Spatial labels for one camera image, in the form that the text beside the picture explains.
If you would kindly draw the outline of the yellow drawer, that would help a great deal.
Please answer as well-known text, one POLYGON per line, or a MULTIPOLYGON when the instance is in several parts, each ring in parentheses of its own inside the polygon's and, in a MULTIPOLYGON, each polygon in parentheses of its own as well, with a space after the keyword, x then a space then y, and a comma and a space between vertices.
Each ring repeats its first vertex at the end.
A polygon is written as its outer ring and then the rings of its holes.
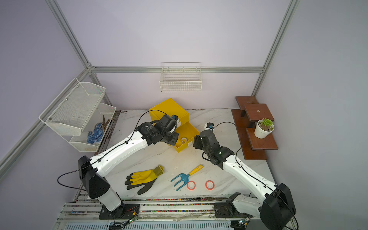
POLYGON ((181 125, 175 132, 179 134, 178 141, 174 146, 177 152, 181 152, 188 146, 192 145, 195 136, 199 134, 199 131, 190 122, 186 122, 185 124, 181 125), (183 137, 187 138, 187 142, 181 142, 181 138, 183 137))

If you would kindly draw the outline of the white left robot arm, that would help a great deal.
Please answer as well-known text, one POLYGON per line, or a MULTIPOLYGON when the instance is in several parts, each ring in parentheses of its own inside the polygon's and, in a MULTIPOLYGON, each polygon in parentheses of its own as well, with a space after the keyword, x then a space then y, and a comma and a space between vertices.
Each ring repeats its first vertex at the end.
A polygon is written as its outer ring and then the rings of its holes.
POLYGON ((128 219, 139 210, 139 205, 126 206, 105 177, 129 156, 150 145, 163 142, 174 146, 179 138, 178 120, 177 115, 164 114, 159 120, 136 125, 118 144, 92 158, 83 156, 78 160, 79 178, 86 192, 103 205, 99 219, 128 219))

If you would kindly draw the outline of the yellow plastic drawer cabinet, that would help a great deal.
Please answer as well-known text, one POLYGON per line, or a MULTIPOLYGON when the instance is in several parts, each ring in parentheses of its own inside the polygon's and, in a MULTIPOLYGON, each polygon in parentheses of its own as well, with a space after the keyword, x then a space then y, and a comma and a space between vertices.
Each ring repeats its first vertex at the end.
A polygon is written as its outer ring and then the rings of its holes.
POLYGON ((152 107, 150 110, 151 112, 149 112, 149 115, 152 121, 160 120, 164 113, 170 117, 172 115, 178 116, 178 128, 176 130, 177 133, 180 133, 184 128, 184 124, 189 122, 189 113, 171 98, 152 107))

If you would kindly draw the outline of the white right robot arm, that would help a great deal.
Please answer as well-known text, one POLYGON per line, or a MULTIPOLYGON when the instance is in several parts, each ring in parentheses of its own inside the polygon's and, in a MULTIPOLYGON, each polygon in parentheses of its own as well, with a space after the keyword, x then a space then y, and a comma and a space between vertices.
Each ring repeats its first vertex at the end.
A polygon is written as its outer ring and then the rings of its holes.
POLYGON ((239 194, 231 198, 232 206, 239 213, 260 218, 270 230, 286 228, 295 217, 296 208, 289 187, 265 179, 244 164, 232 150, 220 145, 213 131, 207 129, 196 135, 193 147, 202 150, 212 164, 233 175, 256 196, 239 194))

